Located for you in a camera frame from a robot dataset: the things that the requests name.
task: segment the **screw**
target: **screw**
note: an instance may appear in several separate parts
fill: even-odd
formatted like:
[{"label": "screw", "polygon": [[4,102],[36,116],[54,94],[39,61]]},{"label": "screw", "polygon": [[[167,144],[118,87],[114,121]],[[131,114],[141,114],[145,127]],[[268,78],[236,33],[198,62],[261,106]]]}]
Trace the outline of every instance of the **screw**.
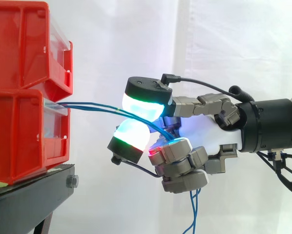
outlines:
[{"label": "screw", "polygon": [[68,188],[77,188],[79,185],[79,176],[78,175],[69,175],[67,178],[67,187]]}]

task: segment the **white wall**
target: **white wall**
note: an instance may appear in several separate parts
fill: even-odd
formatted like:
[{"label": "white wall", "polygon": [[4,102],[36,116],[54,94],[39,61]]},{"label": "white wall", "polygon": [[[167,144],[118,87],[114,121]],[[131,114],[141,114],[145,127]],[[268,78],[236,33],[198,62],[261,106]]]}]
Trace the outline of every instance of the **white wall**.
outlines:
[{"label": "white wall", "polygon": [[[67,100],[121,106],[128,77],[170,72],[239,85],[256,100],[292,97],[290,0],[48,2],[74,43]],[[193,84],[174,91],[210,92]],[[189,194],[165,193],[160,179],[110,162],[106,147],[122,120],[72,110],[70,162],[80,183],[54,212],[50,234],[179,234],[192,222]],[[146,154],[141,164],[153,170]],[[256,155],[239,154],[226,168],[199,196],[196,233],[292,233],[292,194]]]}]

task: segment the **green led light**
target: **green led light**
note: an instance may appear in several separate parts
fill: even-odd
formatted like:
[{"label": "green led light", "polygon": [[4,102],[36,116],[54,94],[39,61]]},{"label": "green led light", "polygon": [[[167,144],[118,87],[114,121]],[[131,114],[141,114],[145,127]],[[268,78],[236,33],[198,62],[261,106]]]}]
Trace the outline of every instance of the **green led light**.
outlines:
[{"label": "green led light", "polygon": [[144,118],[150,122],[155,121],[164,111],[165,106],[152,103],[139,101],[129,97],[128,95],[123,95],[122,107],[124,110],[129,111],[141,118]]},{"label": "green led light", "polygon": [[150,138],[147,125],[134,119],[123,121],[113,135],[141,151],[145,149]]}]

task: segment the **blue cable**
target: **blue cable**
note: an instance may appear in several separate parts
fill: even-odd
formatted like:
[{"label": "blue cable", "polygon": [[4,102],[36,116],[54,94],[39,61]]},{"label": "blue cable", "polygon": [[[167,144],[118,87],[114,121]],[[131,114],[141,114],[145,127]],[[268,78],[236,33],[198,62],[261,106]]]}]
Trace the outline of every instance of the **blue cable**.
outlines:
[{"label": "blue cable", "polygon": [[[128,112],[128,111],[125,111],[125,110],[123,110],[123,109],[120,109],[120,108],[117,108],[117,107],[114,107],[114,106],[110,106],[110,105],[105,105],[105,104],[100,104],[100,103],[95,103],[95,102],[58,102],[57,104],[59,104],[59,105],[93,105],[93,106],[106,107],[106,108],[110,108],[110,109],[113,109],[113,110],[117,110],[117,111],[120,111],[120,112],[126,113],[126,114],[128,114],[128,115],[130,115],[130,116],[134,116],[134,117],[136,117],[136,118],[138,118],[138,119],[142,119],[142,120],[144,120],[144,121],[147,121],[149,126],[155,126],[155,127],[157,127],[157,126],[154,125],[152,122],[150,122],[150,121],[148,121],[148,120],[146,120],[146,119],[143,119],[143,118],[141,118],[141,117],[139,117],[139,116],[137,116],[137,115],[135,115],[135,114],[133,114],[133,113],[130,113],[130,112]],[[168,133],[168,135],[170,135],[170,138],[171,138],[171,139],[174,139],[174,136],[173,136],[172,134]]]},{"label": "blue cable", "polygon": [[197,215],[198,215],[198,195],[200,194],[201,189],[196,189],[196,194],[193,196],[192,191],[190,191],[190,201],[191,201],[191,205],[193,208],[193,212],[194,212],[194,220],[192,222],[192,224],[183,232],[183,234],[185,234],[186,232],[188,232],[191,228],[193,228],[193,234],[195,234],[196,231],[196,219],[197,219]]},{"label": "blue cable", "polygon": [[[124,110],[123,110],[123,112],[129,113],[129,115],[118,113],[118,112],[115,112],[115,111],[105,110],[105,109],[102,109],[102,108],[96,108],[96,107],[74,106],[74,105],[67,105],[66,103],[59,103],[59,104],[62,104],[62,105],[64,105],[64,107],[71,108],[71,109],[78,109],[78,110],[84,110],[84,111],[107,112],[107,113],[112,113],[112,114],[119,115],[119,116],[124,116],[124,117],[127,117],[127,118],[132,118],[132,119],[135,119],[137,121],[140,121],[140,122],[142,122],[144,124],[147,124],[147,125],[151,126],[153,129],[155,129],[159,133],[161,133],[167,140],[173,140],[174,139],[174,136],[171,133],[166,132],[165,130],[157,127],[155,124],[153,124],[152,122],[150,122],[150,121],[148,121],[146,119],[138,117],[138,116],[136,116],[134,114],[131,114],[130,112],[126,112]],[[116,107],[112,107],[112,109],[116,109],[116,110],[121,111],[121,109],[118,109]]]}]

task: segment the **red plastic bin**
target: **red plastic bin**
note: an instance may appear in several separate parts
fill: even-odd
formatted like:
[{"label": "red plastic bin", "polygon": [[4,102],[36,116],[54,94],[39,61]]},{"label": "red plastic bin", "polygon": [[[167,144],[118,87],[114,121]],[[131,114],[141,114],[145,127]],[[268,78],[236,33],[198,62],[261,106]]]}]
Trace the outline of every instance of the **red plastic bin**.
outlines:
[{"label": "red plastic bin", "polygon": [[72,43],[47,3],[0,1],[0,89],[37,89],[51,101],[72,94]]},{"label": "red plastic bin", "polygon": [[14,184],[69,160],[69,134],[70,110],[38,90],[0,90],[0,182]]}]

